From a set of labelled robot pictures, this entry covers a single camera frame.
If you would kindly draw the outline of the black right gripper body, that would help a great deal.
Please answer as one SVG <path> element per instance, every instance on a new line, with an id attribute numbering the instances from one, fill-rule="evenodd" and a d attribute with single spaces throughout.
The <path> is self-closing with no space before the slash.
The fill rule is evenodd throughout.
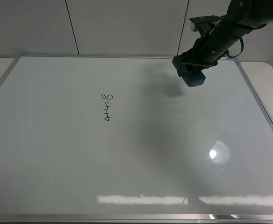
<path id="1" fill-rule="evenodd" d="M 197 66 L 213 63 L 227 54 L 227 50 L 244 36 L 244 26 L 224 18 L 205 36 L 200 36 L 194 46 L 182 54 L 186 64 Z"/>

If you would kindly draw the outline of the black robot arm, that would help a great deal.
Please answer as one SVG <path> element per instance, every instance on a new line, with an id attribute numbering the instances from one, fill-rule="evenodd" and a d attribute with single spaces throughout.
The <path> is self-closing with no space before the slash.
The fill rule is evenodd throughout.
<path id="1" fill-rule="evenodd" d="M 237 41 L 244 46 L 243 36 L 273 22 L 273 0 L 232 0 L 223 16 L 190 18 L 195 31 L 200 33 L 193 47 L 175 56 L 172 63 L 179 75 L 196 75 L 201 70 L 217 65 L 229 54 Z"/>

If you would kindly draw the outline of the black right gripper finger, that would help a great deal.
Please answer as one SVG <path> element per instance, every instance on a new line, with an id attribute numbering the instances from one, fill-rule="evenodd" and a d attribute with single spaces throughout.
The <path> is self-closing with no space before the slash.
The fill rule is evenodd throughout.
<path id="1" fill-rule="evenodd" d="M 204 63 L 204 64 L 199 64 L 197 67 L 200 68 L 200 70 L 204 70 L 204 69 L 209 69 L 211 67 L 217 66 L 218 65 L 218 61 L 215 61 L 213 63 Z"/>
<path id="2" fill-rule="evenodd" d="M 194 71 L 194 66 L 192 64 L 186 64 L 185 60 L 181 56 L 175 56 L 172 59 L 172 64 L 179 77 L 185 76 Z"/>

